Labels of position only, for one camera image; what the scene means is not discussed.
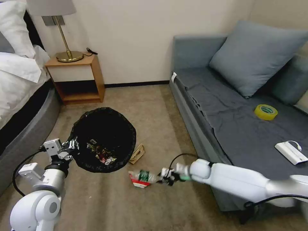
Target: white power bank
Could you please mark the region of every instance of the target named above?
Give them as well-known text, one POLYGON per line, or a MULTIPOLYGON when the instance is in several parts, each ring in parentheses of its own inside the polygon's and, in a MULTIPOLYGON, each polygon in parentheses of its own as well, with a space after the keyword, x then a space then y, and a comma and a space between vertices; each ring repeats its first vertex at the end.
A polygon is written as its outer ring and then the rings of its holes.
POLYGON ((294 165, 308 161, 308 158, 288 141, 276 144, 275 148, 294 165))

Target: yellow tape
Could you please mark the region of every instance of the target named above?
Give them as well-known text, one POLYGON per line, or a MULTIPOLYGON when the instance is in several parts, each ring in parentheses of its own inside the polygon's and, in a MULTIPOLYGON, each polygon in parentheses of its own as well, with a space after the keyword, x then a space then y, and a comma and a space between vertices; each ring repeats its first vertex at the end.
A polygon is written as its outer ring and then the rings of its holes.
POLYGON ((266 104, 260 104, 256 107, 256 109, 254 110, 254 113, 263 120, 273 120, 277 114, 278 111, 273 108, 270 105, 266 105, 266 104))

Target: white cable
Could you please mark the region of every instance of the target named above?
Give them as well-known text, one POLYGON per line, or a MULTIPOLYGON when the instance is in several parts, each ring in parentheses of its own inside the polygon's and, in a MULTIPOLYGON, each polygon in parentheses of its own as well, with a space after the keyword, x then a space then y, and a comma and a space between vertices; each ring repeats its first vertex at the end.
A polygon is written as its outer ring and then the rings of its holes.
POLYGON ((299 151, 302 151, 302 147, 299 145, 299 143, 297 143, 296 141, 287 141, 287 142, 293 142, 293 143, 295 143, 295 144, 297 144, 297 149, 299 150, 299 151))

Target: table lamp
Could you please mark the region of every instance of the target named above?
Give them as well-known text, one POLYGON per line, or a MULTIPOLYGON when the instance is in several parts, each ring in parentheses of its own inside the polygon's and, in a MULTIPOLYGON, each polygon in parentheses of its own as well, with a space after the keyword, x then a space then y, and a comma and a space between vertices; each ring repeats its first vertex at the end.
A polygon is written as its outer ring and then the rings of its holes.
POLYGON ((71 51, 68 48, 61 25, 57 15, 68 15, 76 13, 76 8, 72 0, 27 0, 29 13, 35 16, 52 16, 54 22, 58 25, 66 52, 57 53, 59 62, 69 63, 83 59, 83 53, 71 51))

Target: bed frame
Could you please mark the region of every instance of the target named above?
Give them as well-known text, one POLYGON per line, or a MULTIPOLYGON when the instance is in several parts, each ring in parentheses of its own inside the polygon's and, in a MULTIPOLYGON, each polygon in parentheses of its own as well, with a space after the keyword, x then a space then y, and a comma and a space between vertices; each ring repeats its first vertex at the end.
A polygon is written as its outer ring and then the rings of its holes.
MULTIPOLYGON (((43 44, 28 14, 24 20, 33 45, 43 44)), ((37 151, 53 129, 59 115, 60 103, 54 88, 50 88, 42 107, 16 138, 6 147, 0 156, 0 195, 12 182, 14 169, 29 155, 37 151)))

